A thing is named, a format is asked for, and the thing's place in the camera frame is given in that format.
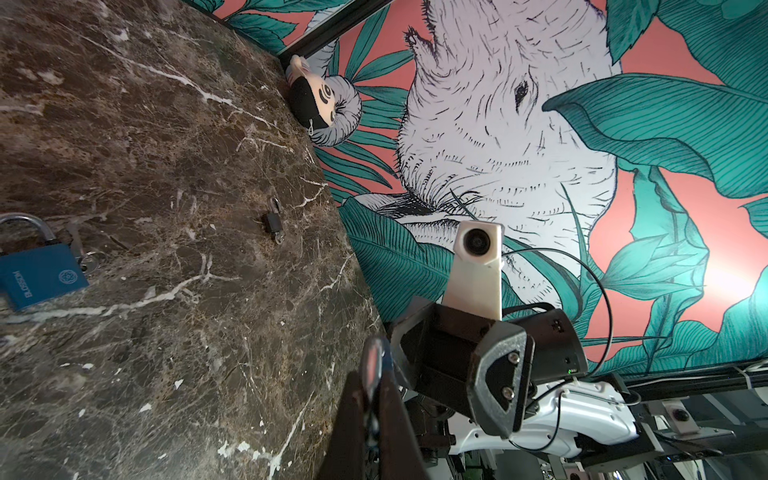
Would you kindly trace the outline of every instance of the black cable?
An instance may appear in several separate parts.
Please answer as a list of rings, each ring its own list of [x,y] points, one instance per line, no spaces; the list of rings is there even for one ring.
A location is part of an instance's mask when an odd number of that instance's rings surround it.
[[[703,450],[705,452],[712,452],[717,456],[723,456],[723,453],[718,449],[711,449],[710,447],[705,447],[703,445],[699,445],[698,443],[691,442],[689,440],[671,439],[670,437],[666,435],[661,435],[659,432],[655,432],[655,431],[654,431],[654,435],[656,435],[656,438],[658,438],[662,442],[668,443],[672,446],[674,446],[675,443],[682,443],[683,445],[690,445],[690,446],[696,447],[699,450]]]
[[[589,372],[586,375],[585,378],[593,376],[595,373],[597,373],[597,371],[605,363],[605,359],[608,357],[608,353],[611,351],[611,345],[614,342],[614,311],[611,308],[611,301],[608,299],[608,294],[605,291],[605,287],[603,286],[602,283],[600,283],[600,279],[598,278],[598,276],[594,274],[592,269],[586,263],[582,262],[580,259],[578,259],[577,257],[571,255],[570,253],[565,252],[563,250],[559,250],[557,248],[529,247],[529,248],[524,248],[524,249],[521,249],[521,250],[514,250],[512,252],[503,253],[502,257],[508,257],[508,256],[514,255],[516,253],[525,253],[525,252],[555,252],[555,253],[561,253],[561,254],[565,255],[566,257],[571,258],[572,260],[576,260],[592,276],[592,278],[594,279],[595,283],[598,285],[598,288],[600,288],[600,291],[603,294],[603,298],[605,298],[605,307],[608,310],[608,338],[607,338],[607,342],[605,343],[605,351],[603,351],[603,355],[600,358],[600,361],[594,367],[594,370]]]
[[[554,423],[554,432],[552,432],[552,437],[550,437],[549,442],[547,442],[547,445],[544,445],[540,449],[527,449],[525,447],[521,447],[520,445],[514,443],[512,440],[509,440],[509,442],[516,448],[525,450],[526,452],[543,452],[544,450],[548,449],[552,443],[554,443],[554,440],[558,437],[558,432],[560,431],[560,414],[563,412],[563,393],[560,392],[560,395],[558,395],[558,420]]]

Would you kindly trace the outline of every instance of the padlock logo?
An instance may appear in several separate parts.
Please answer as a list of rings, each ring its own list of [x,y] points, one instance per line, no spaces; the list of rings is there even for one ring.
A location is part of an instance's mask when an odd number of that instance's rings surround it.
[[[15,271],[13,273],[13,277],[16,279],[18,288],[22,289],[22,292],[24,293],[24,298],[32,298],[32,292],[29,291],[27,280],[24,280],[24,276],[22,275],[22,273],[19,271]]]
[[[78,281],[78,275],[72,270],[62,270],[58,274],[58,281],[64,285],[70,285]]]

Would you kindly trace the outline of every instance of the plush toy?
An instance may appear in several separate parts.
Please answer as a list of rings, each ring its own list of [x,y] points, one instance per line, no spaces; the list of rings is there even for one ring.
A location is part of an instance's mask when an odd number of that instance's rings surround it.
[[[318,74],[312,73],[306,59],[294,55],[286,69],[290,86],[288,105],[293,115],[310,135],[318,128],[328,128],[336,115],[333,90]]]

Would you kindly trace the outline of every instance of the brown marble surface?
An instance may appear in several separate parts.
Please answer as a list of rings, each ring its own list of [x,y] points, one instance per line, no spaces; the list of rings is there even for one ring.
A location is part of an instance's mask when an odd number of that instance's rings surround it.
[[[276,60],[178,0],[8,0],[0,26],[0,211],[107,255],[0,300],[0,478],[311,478],[379,321]]]

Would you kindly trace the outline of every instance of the teal leaf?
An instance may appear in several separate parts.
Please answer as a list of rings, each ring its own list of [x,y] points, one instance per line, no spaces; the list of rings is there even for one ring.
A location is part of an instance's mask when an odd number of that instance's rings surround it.
[[[381,115],[389,118],[400,118],[406,113],[405,105],[388,104],[380,100],[363,100],[362,112]]]
[[[768,268],[752,295],[726,310],[717,339],[694,354],[690,366],[764,359],[768,356]]]
[[[592,255],[589,254],[587,241],[584,238],[584,231],[581,229],[581,222],[579,222],[576,209],[571,202],[571,196],[568,195],[568,191],[565,189],[565,185],[563,185],[563,191],[565,193],[565,199],[568,201],[568,205],[571,208],[571,215],[573,216],[574,225],[576,226],[576,232],[578,234],[579,260],[586,263],[592,273],[600,279],[604,276],[603,272],[592,259]],[[573,325],[579,338],[584,338],[589,330],[589,320],[594,313],[594,309],[597,308],[600,298],[603,296],[597,282],[595,282],[595,279],[587,272],[584,266],[581,267],[579,276],[579,294],[581,295],[583,306],[581,308],[581,314],[573,319]]]
[[[768,238],[768,197],[743,205],[750,214],[750,223],[755,230]]]
[[[353,141],[356,144],[373,145],[374,147],[383,147],[390,150],[397,150],[397,142],[392,138],[385,137],[381,134],[376,134],[370,131],[355,130],[349,138],[349,141]]]
[[[654,284],[622,283],[616,286],[611,285],[611,290],[615,290],[636,300],[655,300],[661,296],[688,289],[690,289],[690,286],[688,285],[672,282],[658,282]]]
[[[608,47],[614,63],[633,47],[654,19],[659,0],[608,0]]]
[[[634,200],[635,218],[630,230],[632,236],[637,240],[659,236],[663,238],[651,254],[651,260],[641,270],[621,280],[623,283],[611,284],[611,288],[641,300],[657,297],[651,307],[650,321],[644,335],[667,337],[672,334],[685,309],[694,305],[703,295],[703,277],[709,250],[658,167],[634,168]],[[668,246],[674,246],[674,249],[665,248]],[[674,263],[668,264],[661,260],[665,257],[677,258]],[[678,269],[679,266],[692,268]],[[662,268],[668,271],[660,273]],[[643,277],[652,280],[667,278],[658,283],[644,283],[641,280]],[[659,339],[643,341],[649,369],[656,368],[656,355],[664,348],[662,342]]]
[[[615,345],[617,343],[627,343],[627,342],[637,342],[638,340],[648,340],[648,339],[663,339],[662,336],[615,336],[613,340],[611,341],[611,345]],[[608,338],[600,338],[600,339],[581,339],[581,346],[596,346],[596,345],[605,345],[608,343]]]
[[[319,147],[315,147],[315,154],[325,165],[331,167],[342,175],[347,177],[365,178],[366,180],[373,180],[386,187],[392,187],[379,172],[367,165],[356,164],[355,162],[339,158],[336,155],[329,154]]]
[[[334,201],[343,204],[344,200],[347,198],[350,198],[352,194],[350,192],[345,192],[343,190],[339,190],[337,188],[331,188],[331,197],[333,197]]]
[[[700,322],[679,322],[670,331],[669,338],[646,340],[667,343],[654,353],[652,362],[649,362],[649,355],[643,345],[626,346],[608,360],[599,373],[628,375],[682,370],[691,367],[691,357],[709,348],[716,338],[717,334]]]
[[[504,237],[504,245],[512,251],[531,248],[529,245],[510,237]],[[518,253],[518,255],[525,258],[541,275],[549,280],[549,283],[558,292],[563,311],[568,315],[568,318],[578,318],[584,304],[579,293],[578,280],[574,274],[544,255],[543,252],[524,252]]]
[[[339,42],[336,42],[336,46],[333,47],[333,54],[331,55],[331,59],[328,61],[328,75],[338,75],[339,74]]]
[[[720,332],[702,323],[677,323],[670,336],[660,342],[649,362],[646,346],[625,347],[608,360],[601,372],[646,374],[674,372],[687,368],[727,365],[768,356],[768,268],[757,280],[755,290],[726,310]]]
[[[359,161],[364,161],[364,162],[368,162],[369,164],[376,165],[377,167],[381,168],[386,173],[392,176],[395,175],[395,171],[392,169],[392,167],[390,167],[382,159],[378,158],[376,155],[367,151],[365,148],[360,147],[359,145],[355,145],[354,143],[349,141],[344,141],[336,145],[336,149],[343,154],[347,154],[350,157],[356,158]]]
[[[400,316],[413,296],[436,301],[445,291],[453,253],[417,243],[396,221],[349,198],[339,208],[349,242],[385,323]]]
[[[400,129],[400,122],[389,117],[364,111],[360,118],[363,127]]]
[[[282,39],[296,27],[296,24],[282,22],[257,13],[233,15],[227,19],[227,23],[273,55],[285,48],[286,45]]]
[[[317,12],[348,2],[349,0],[248,0],[240,10],[253,9],[273,13]]]
[[[363,24],[360,35],[355,40],[355,46],[352,49],[352,54],[349,56],[349,63],[346,64],[346,70],[344,76],[347,78],[354,78],[357,71],[360,69],[363,61],[371,52],[371,47],[376,39],[379,37],[379,32],[384,25],[384,19],[389,12],[389,5],[382,8],[378,12],[374,13]]]
[[[520,297],[509,285],[509,278],[507,278],[507,274],[502,272],[502,309],[508,308],[510,306],[520,306],[522,304],[523,302],[520,300]],[[511,320],[528,315],[531,315],[531,311],[523,310],[521,312],[510,313],[502,320]]]
[[[203,13],[212,14],[221,5],[224,5],[224,0],[185,0],[187,3],[197,8]]]
[[[648,265],[651,257],[654,255],[659,243],[666,235],[655,237],[640,238],[621,248],[614,255],[608,264],[608,270],[603,277],[604,285],[621,282],[638,272]]]
[[[764,0],[726,0],[723,2],[723,18],[734,20],[757,8]]]
[[[768,2],[703,3],[661,0],[657,15],[683,35],[693,57],[724,84],[768,99]]]
[[[406,111],[406,102],[408,101],[408,91],[405,88],[397,87],[362,87],[355,85],[355,89],[361,93],[373,97],[376,100],[388,104],[397,105]]]
[[[413,52],[410,50],[401,50],[383,55],[371,61],[365,67],[360,68],[353,81],[365,81],[371,78],[382,77],[394,72],[411,60],[413,60]]]
[[[326,180],[328,180],[332,184],[336,184],[341,188],[346,188],[347,190],[354,192],[356,194],[370,194],[371,190],[368,190],[363,185],[358,184],[351,178],[344,177],[343,175],[339,175],[336,172],[332,172],[330,170],[323,169],[323,175],[325,176]]]
[[[768,193],[768,101],[754,95],[623,74],[566,91],[543,110],[560,113],[593,150],[708,178],[729,198]]]

